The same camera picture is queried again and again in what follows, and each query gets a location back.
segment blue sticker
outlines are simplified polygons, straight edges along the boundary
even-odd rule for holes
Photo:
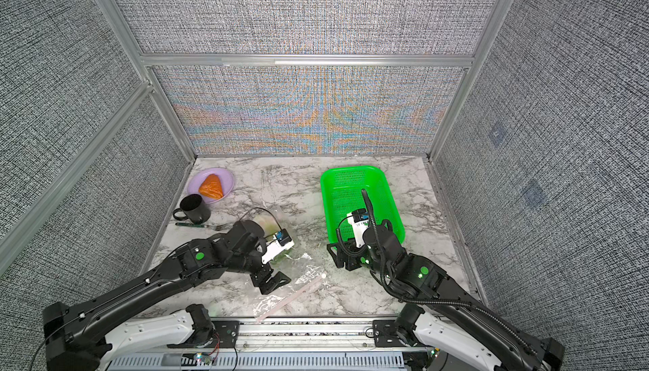
[[[495,122],[489,132],[489,138],[491,139],[493,146],[498,148],[505,139],[505,135],[507,135],[507,131],[505,130],[505,126],[502,125],[502,122]]]
[[[537,180],[530,180],[521,192],[523,193],[525,202],[532,209],[536,209],[545,202],[545,192],[543,192],[543,188],[540,187]]]

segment marble countertop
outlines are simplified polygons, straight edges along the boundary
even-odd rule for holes
[[[278,263],[292,282],[263,296],[246,274],[226,272],[220,279],[174,295],[142,313],[160,316],[202,303],[213,317],[254,316],[275,307],[274,316],[392,315],[403,303],[383,291],[367,270],[337,269],[327,253],[325,212],[320,193],[320,176],[330,168],[373,165],[385,173],[394,202],[406,229],[404,247],[424,255],[445,269],[463,288],[465,272],[437,206],[434,191],[420,157],[255,157],[201,158],[190,178],[207,168],[223,167],[235,177],[235,188],[210,205],[209,224],[231,224],[251,207],[279,207],[289,221],[297,245]],[[170,218],[151,266],[156,266],[175,247],[192,238],[215,232],[174,225]],[[293,295],[305,289],[303,293]]]

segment metal rail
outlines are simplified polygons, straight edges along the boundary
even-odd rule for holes
[[[178,116],[171,107],[171,103],[167,99],[167,96],[160,88],[160,84],[156,79],[155,75],[151,74],[150,71],[142,63],[140,58],[140,45],[133,32],[130,30],[130,27],[126,23],[126,19],[119,10],[118,4],[115,0],[95,0],[99,6],[104,17],[108,21],[113,32],[117,36],[119,43],[122,45],[126,56],[133,65],[134,70],[140,76],[142,81],[150,81],[154,87],[153,93],[153,102],[155,103],[156,108],[160,112],[162,119],[169,128],[169,132],[173,136],[174,140],[178,144],[178,147],[183,152],[183,155],[189,162],[194,162],[196,153],[194,152],[193,147],[191,146],[191,140],[187,136],[187,132],[183,128]]]
[[[86,170],[113,136],[126,123],[131,113],[140,105],[152,90],[148,82],[131,92],[119,108],[109,117],[102,128],[70,161],[67,167],[56,177],[41,197],[25,212],[20,220],[0,239],[0,274],[9,268],[11,263],[27,247],[41,226],[54,213],[58,205],[67,197],[69,191],[81,179]]]
[[[468,94],[471,92],[471,88],[480,73],[480,68],[484,64],[493,42],[496,40],[496,36],[505,21],[505,16],[507,15],[513,1],[514,0],[497,0],[494,4],[489,20],[485,25],[482,36],[480,37],[480,41],[476,46],[475,62],[462,78],[458,91],[455,93],[455,97],[453,97],[453,100],[444,114],[444,118],[439,124],[439,128],[437,129],[433,144],[430,148],[430,161],[434,161],[438,158],[439,153],[444,146],[444,142],[449,137],[451,129],[453,128],[455,121],[458,119],[459,112],[462,110],[462,106],[464,105]]]
[[[365,54],[212,54],[146,53],[142,63],[153,66],[229,66],[278,67],[349,66],[349,67],[471,67],[472,55],[365,55]]]

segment mug handle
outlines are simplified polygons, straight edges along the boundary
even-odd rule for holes
[[[176,219],[177,221],[186,221],[187,220],[187,214],[185,214],[185,217],[177,217],[176,213],[178,213],[178,212],[183,212],[183,210],[180,207],[178,209],[175,209],[173,211],[173,213],[171,214],[173,216],[173,218]]]

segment black mug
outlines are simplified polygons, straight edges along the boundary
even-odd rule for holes
[[[176,216],[176,213],[181,211],[185,214],[185,217]],[[201,224],[210,218],[211,213],[210,208],[207,207],[207,204],[199,194],[191,194],[181,200],[181,206],[174,210],[173,218],[177,221],[186,221],[189,219],[194,224]]]

